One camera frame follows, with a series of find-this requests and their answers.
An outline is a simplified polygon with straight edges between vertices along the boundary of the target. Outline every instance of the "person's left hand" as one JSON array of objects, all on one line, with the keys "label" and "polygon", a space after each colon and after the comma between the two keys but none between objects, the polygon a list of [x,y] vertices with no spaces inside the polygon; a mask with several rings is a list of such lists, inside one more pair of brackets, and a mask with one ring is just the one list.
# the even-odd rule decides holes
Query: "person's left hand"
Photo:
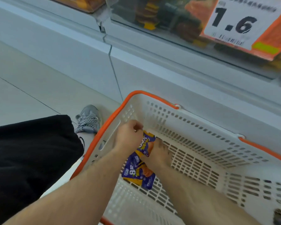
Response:
[{"label": "person's left hand", "polygon": [[136,120],[130,120],[118,128],[115,149],[128,157],[139,147],[142,139],[143,125]]}]

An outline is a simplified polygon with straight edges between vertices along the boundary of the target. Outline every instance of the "price number 1.6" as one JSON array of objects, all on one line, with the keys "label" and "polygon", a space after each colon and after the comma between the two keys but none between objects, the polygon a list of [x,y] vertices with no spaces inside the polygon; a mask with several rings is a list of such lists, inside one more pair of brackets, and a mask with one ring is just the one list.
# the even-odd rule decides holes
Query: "price number 1.6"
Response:
[{"label": "price number 1.6", "polygon": [[[213,23],[212,23],[212,26],[215,26],[217,27],[218,24],[220,23],[221,19],[223,18],[225,12],[226,12],[227,9],[225,8],[216,8],[215,9],[215,13],[217,13],[217,16],[216,18],[214,19]],[[244,34],[244,33],[247,33],[251,30],[252,28],[252,24],[251,23],[255,23],[257,21],[257,19],[255,17],[251,17],[251,16],[247,16],[243,19],[241,19],[236,27],[235,27],[235,30],[240,33],[240,34]],[[233,29],[233,25],[227,25],[225,30],[226,31],[231,31]]]}]

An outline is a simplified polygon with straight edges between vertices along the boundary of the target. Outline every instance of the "floor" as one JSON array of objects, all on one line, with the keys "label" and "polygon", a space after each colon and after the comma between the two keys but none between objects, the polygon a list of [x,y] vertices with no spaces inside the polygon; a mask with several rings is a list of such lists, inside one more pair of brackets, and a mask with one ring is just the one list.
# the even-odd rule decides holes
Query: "floor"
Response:
[{"label": "floor", "polygon": [[[95,105],[103,120],[119,103],[0,42],[0,126],[56,114],[75,115]],[[67,182],[80,160],[45,194]]]}]

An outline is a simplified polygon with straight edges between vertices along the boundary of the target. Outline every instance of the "person's left arm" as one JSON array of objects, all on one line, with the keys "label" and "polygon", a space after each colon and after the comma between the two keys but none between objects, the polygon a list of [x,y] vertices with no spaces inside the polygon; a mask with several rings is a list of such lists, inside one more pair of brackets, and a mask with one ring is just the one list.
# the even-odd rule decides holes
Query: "person's left arm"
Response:
[{"label": "person's left arm", "polygon": [[142,141],[142,128],[142,124],[135,120],[120,126],[116,146],[107,155],[68,183],[17,213],[4,225],[97,225],[111,198],[123,163]]}]

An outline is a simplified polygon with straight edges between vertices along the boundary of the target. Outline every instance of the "black pants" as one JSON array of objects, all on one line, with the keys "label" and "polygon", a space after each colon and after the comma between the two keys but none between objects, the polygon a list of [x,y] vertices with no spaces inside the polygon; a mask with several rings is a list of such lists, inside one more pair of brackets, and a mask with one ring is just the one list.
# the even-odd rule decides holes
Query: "black pants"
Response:
[{"label": "black pants", "polygon": [[0,127],[0,224],[38,200],[83,155],[70,117]]}]

